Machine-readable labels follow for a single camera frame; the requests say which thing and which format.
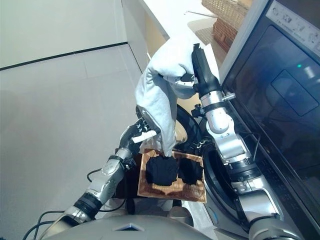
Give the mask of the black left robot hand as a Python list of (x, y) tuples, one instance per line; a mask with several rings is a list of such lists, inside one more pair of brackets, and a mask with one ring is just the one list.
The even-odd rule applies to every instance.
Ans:
[(133, 125), (128, 126), (122, 133), (119, 148), (128, 149), (135, 155), (140, 151), (143, 141), (156, 136), (160, 132), (159, 127), (150, 127), (145, 119), (141, 117)]

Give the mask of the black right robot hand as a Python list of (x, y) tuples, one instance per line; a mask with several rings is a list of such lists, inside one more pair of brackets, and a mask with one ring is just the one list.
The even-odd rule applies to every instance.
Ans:
[(200, 98), (210, 92), (221, 91), (222, 87), (219, 80), (211, 72), (205, 51), (200, 47), (199, 43), (193, 45), (191, 60), (194, 73), (186, 73), (180, 80), (183, 83), (190, 83), (192, 76), (194, 76), (197, 82), (195, 80), (193, 81), (192, 88), (198, 93)]

